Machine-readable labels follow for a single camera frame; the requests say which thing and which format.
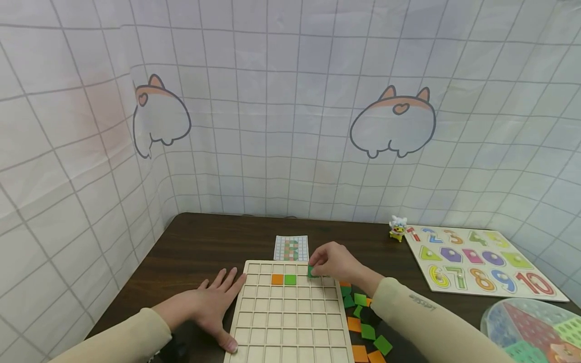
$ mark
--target number 7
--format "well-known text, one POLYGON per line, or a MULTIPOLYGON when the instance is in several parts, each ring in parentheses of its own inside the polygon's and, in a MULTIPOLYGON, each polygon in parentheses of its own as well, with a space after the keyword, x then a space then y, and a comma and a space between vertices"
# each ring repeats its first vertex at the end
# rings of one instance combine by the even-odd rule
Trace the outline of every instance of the number 7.
POLYGON ((464 269, 454 266, 444 266, 444 269, 454 274, 454 277, 456 278, 456 287, 458 290, 468 290, 468 287, 466 286, 466 279, 464 278, 464 269))

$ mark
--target small figurine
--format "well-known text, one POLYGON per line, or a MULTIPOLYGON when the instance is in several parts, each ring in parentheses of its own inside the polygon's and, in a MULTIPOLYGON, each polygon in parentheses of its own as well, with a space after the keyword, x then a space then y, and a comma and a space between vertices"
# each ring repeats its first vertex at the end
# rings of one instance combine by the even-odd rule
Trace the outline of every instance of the small figurine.
POLYGON ((392 219, 393 221, 389 223, 389 226, 392 228, 392 230, 389 231, 389 236, 401 242, 401 238, 406 231, 407 218, 399 218, 392 215, 392 219))

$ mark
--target cat illustration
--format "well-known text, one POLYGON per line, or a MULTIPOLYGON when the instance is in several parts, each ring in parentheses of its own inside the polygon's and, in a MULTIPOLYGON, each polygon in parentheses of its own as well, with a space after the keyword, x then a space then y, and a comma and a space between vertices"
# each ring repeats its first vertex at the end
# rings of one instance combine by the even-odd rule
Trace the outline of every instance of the cat illustration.
POLYGON ((148 84, 136 87, 135 97, 133 143, 141 157, 151 159, 154 142, 170 146, 188 135, 192 128, 188 109, 177 95, 166 89, 157 74, 149 77, 148 84))
POLYGON ((397 96, 396 88, 390 85, 357 116, 349 130, 351 142, 370 159, 387 150, 398 157, 420 150, 436 129, 436 113, 429 100, 428 87, 413 97, 397 96))

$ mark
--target right hand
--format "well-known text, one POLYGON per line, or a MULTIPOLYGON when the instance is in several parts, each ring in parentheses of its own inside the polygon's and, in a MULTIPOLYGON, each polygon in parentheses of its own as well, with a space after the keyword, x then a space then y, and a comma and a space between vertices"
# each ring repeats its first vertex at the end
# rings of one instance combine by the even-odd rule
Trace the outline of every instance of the right hand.
POLYGON ((364 266, 347 251, 344 245, 328 242, 313 252, 309 259, 316 276, 331 276, 337 280, 356 283, 364 266))
POLYGON ((344 245, 328 242, 317 248, 309 259, 313 266, 311 274, 331 276, 359 286, 369 296, 373 296, 383 276, 363 266, 344 245))

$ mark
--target white tent wall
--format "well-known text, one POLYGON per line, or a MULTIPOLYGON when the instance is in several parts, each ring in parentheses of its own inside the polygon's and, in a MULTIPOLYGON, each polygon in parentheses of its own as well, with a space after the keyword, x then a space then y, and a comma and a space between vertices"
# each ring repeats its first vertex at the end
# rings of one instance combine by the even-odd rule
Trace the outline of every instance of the white tent wall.
POLYGON ((182 212, 498 229, 580 304, 580 7, 3 0, 0 362, 82 340, 182 212))

